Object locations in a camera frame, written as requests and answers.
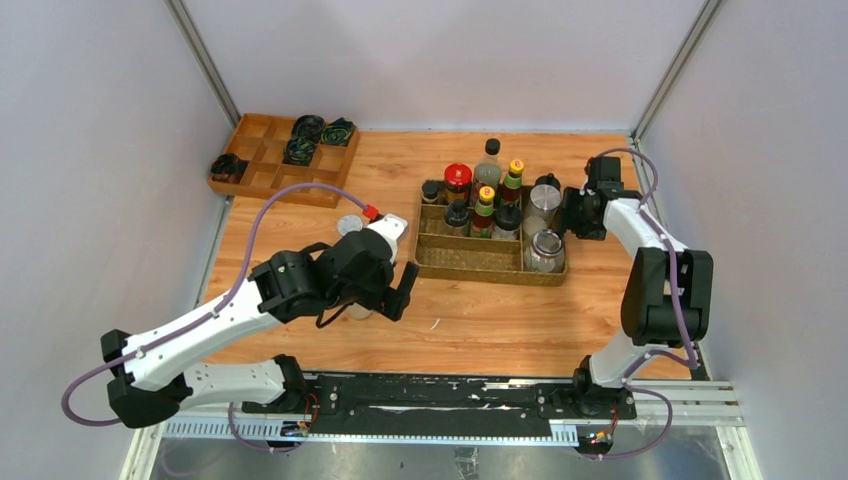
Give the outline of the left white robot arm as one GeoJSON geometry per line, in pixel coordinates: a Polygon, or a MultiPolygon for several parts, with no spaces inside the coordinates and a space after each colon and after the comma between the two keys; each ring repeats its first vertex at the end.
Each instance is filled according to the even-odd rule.
{"type": "Polygon", "coordinates": [[[357,305],[397,321],[410,303],[418,268],[406,265],[391,285],[399,244],[408,225],[388,215],[329,246],[280,251],[257,265],[237,286],[178,319],[142,334],[113,330],[101,338],[112,367],[109,405],[129,428],[152,426],[188,408],[252,403],[293,413],[309,386],[292,356],[254,364],[206,364],[204,358],[252,334],[301,317],[329,324],[326,311],[340,315],[357,305]]]}

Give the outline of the pale green cap shaker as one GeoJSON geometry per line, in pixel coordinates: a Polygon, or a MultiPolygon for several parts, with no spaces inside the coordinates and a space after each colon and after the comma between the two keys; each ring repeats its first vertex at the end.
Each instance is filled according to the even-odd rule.
{"type": "Polygon", "coordinates": [[[348,316],[353,320],[365,320],[372,315],[372,311],[357,303],[352,304],[346,310],[348,316]]]}

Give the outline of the tall black cap oil bottle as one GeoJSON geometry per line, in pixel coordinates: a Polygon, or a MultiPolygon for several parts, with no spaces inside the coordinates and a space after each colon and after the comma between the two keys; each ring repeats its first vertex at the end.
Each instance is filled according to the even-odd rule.
{"type": "Polygon", "coordinates": [[[484,155],[477,162],[473,170],[472,185],[469,197],[469,205],[475,206],[482,187],[491,187],[498,190],[502,168],[498,160],[501,150],[501,142],[497,138],[489,138],[484,145],[484,155]]]}

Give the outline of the red cap sauce bottle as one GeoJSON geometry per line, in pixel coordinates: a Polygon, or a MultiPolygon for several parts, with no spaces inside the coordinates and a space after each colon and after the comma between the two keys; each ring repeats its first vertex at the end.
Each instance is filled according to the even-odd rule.
{"type": "Polygon", "coordinates": [[[455,201],[468,203],[472,185],[473,172],[462,163],[448,165],[443,174],[444,197],[447,204],[455,201]]]}

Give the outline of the small black cap spice jar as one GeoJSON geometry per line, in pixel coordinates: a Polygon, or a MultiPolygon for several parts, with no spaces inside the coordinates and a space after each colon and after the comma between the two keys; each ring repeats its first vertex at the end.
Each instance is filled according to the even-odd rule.
{"type": "Polygon", "coordinates": [[[438,205],[440,201],[441,187],[438,181],[427,180],[421,186],[421,202],[423,204],[438,205]]]}

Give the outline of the yellow cap chili sauce bottle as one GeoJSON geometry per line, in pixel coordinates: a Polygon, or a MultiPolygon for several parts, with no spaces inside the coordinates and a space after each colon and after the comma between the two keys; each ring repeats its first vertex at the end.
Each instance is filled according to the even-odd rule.
{"type": "Polygon", "coordinates": [[[514,205],[520,199],[525,163],[521,159],[510,161],[503,181],[499,187],[499,206],[514,205]]]}

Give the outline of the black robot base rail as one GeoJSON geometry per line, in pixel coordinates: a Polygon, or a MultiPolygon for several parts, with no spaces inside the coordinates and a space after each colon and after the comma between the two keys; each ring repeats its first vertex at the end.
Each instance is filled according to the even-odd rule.
{"type": "Polygon", "coordinates": [[[294,414],[313,439],[409,443],[551,441],[605,453],[622,420],[637,416],[623,388],[576,380],[411,374],[321,374],[286,400],[243,401],[242,414],[294,414]]]}

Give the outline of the small black cap bottle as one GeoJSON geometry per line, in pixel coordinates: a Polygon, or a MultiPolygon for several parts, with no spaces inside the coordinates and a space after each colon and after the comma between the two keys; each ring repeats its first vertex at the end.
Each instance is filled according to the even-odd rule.
{"type": "Polygon", "coordinates": [[[471,223],[471,213],[467,204],[462,200],[452,201],[443,215],[443,232],[445,235],[467,237],[471,223]]]}

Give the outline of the silver lid salt jar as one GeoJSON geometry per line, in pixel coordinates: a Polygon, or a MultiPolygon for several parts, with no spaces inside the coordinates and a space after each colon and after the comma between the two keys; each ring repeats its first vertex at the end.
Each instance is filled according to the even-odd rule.
{"type": "Polygon", "coordinates": [[[349,233],[362,230],[364,226],[365,224],[360,216],[349,214],[338,220],[336,230],[341,237],[344,237],[349,233]]]}

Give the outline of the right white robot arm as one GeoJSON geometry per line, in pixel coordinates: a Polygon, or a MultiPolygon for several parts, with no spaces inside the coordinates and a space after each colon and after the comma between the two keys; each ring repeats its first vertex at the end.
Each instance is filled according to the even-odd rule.
{"type": "Polygon", "coordinates": [[[590,157],[583,185],[565,188],[560,207],[560,235],[601,241],[613,234],[632,259],[620,330],[574,372],[571,403],[589,418],[621,400],[632,377],[657,357],[698,369],[695,345],[709,326],[713,257],[676,239],[651,213],[656,181],[644,193],[625,187],[623,151],[590,157]]]}

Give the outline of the steel lid glass jar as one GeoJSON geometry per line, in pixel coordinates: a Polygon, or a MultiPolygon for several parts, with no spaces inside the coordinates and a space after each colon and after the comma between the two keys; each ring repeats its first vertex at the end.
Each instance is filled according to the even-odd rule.
{"type": "Polygon", "coordinates": [[[529,191],[522,223],[522,231],[527,240],[543,229],[553,228],[560,203],[561,194],[554,186],[540,184],[529,191]]]}

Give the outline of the yellow cap green bottle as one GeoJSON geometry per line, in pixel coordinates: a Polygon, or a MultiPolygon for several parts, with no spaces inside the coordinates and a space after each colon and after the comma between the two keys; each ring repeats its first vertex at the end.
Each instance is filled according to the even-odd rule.
{"type": "Polygon", "coordinates": [[[495,211],[495,190],[482,186],[478,190],[478,199],[474,205],[469,236],[474,238],[490,238],[492,234],[493,215],[495,211]]]}

